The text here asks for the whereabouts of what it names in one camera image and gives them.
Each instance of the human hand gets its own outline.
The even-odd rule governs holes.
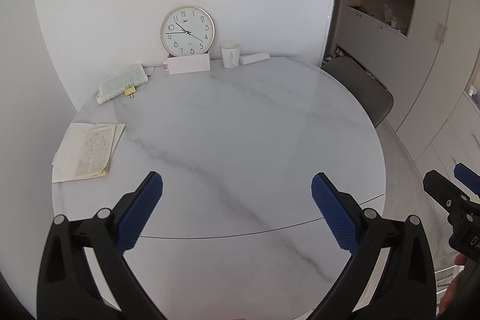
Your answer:
[[[459,266],[464,266],[467,261],[466,258],[467,257],[465,255],[458,254],[457,257],[455,258],[454,263]],[[453,279],[453,281],[447,287],[447,291],[445,292],[445,295],[440,300],[439,313],[443,313],[450,306],[452,301],[455,299],[455,296],[457,295],[458,281],[460,281],[460,275],[462,274],[462,272],[463,271],[459,272],[458,275]]]

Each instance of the wall clock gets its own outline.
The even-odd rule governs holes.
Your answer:
[[[199,55],[212,45],[215,27],[205,10],[191,5],[180,6],[167,14],[160,36],[171,55]]]

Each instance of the gray chair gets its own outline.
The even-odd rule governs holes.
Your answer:
[[[357,98],[374,127],[392,110],[392,94],[352,58],[336,57],[322,65],[322,70],[333,76]]]

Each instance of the cabinet door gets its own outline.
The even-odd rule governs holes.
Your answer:
[[[431,144],[415,160],[415,165],[417,166],[418,171],[420,172],[420,176],[422,177],[422,180],[425,177],[425,174],[431,170],[436,170],[437,172],[442,174],[445,178],[448,178],[447,171],[445,170],[442,162],[440,161],[440,158],[438,157],[437,153],[435,152]],[[447,223],[448,213],[443,207],[441,207],[433,199],[431,200],[431,203],[434,206],[433,208],[435,209],[435,212],[440,221],[440,226],[443,226],[444,224]]]
[[[384,83],[394,96],[394,106],[387,120],[395,131],[418,98],[433,66],[440,47],[435,33],[439,23],[446,24],[449,4],[450,0],[416,0],[406,45],[390,53],[390,69]],[[418,154],[413,154],[412,158],[415,160]]]
[[[379,26],[380,22],[373,18],[351,7],[344,6],[335,40],[338,45],[368,68],[365,60],[369,58],[372,52],[373,32],[376,32]]]
[[[457,163],[463,163],[470,169],[474,169],[474,166],[470,160],[469,154],[463,147],[462,142],[457,137],[457,134],[455,134],[455,131],[448,121],[435,136],[435,139],[433,139],[431,145],[445,167],[450,181],[459,189],[467,193],[472,201],[476,202],[478,197],[454,176],[453,170]]]
[[[479,21],[480,0],[450,0],[438,55],[397,132],[413,159],[440,130],[469,81],[480,47]]]
[[[480,113],[464,93],[448,118],[467,150],[477,173],[480,173]]]
[[[390,88],[390,67],[395,54],[405,45],[405,37],[373,17],[344,6],[335,40]]]

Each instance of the handwritten paper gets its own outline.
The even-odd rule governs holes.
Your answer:
[[[114,135],[115,125],[86,133],[74,179],[95,178],[107,174],[105,169],[109,164]]]
[[[106,175],[125,124],[70,124],[53,158],[52,182]]]

